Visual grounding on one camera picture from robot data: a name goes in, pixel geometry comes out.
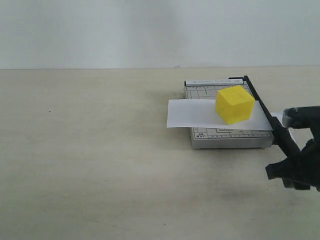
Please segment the yellow cube block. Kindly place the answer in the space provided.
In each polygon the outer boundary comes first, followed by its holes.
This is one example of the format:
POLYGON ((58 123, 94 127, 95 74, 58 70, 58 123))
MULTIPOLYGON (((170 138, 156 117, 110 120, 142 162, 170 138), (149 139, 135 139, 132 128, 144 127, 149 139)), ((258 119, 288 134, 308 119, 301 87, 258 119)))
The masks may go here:
POLYGON ((227 125, 250 119, 255 98, 241 85, 217 91, 215 111, 227 125))

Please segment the white paper strip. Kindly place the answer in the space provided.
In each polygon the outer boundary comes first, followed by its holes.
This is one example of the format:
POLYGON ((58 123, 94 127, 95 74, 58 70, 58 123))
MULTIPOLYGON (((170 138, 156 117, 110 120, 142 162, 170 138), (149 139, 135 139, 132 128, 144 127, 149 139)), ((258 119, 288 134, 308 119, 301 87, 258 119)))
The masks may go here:
POLYGON ((172 99, 168 101, 167 128, 216 128, 271 131, 272 127, 258 101, 250 119, 227 125, 215 111, 214 99, 172 99))

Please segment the black cutter blade arm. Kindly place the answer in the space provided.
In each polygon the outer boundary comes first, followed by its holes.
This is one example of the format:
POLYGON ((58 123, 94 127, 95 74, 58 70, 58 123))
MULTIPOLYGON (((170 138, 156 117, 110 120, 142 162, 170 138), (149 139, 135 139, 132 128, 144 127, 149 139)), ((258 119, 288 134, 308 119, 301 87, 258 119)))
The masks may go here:
POLYGON ((282 126, 280 121, 277 117, 272 116, 267 107, 265 106, 264 102, 262 101, 261 97, 259 96, 258 92, 256 91, 255 87, 253 86, 252 82, 250 81, 247 75, 242 77, 229 77, 229 80, 243 80, 248 85, 254 99, 259 102, 264 115, 266 116, 270 126, 271 132, 273 135, 273 145, 277 145, 282 152, 286 155, 286 157, 292 157, 301 152, 298 145, 295 143, 293 138, 290 135, 290 131, 288 128, 282 126))

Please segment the grey paper cutter base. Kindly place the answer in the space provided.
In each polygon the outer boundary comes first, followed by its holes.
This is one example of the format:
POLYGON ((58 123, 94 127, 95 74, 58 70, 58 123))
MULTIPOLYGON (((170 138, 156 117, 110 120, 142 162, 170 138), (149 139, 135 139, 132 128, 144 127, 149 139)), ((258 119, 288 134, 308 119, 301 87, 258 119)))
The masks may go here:
MULTIPOLYGON (((253 97, 255 89, 247 77, 230 77, 217 80, 186 80, 184 96, 186 99, 217 98, 221 89, 233 85, 242 86, 253 97)), ((192 127, 189 129, 191 145, 194 149, 244 149, 268 148, 272 145, 274 136, 270 130, 220 129, 192 127)))

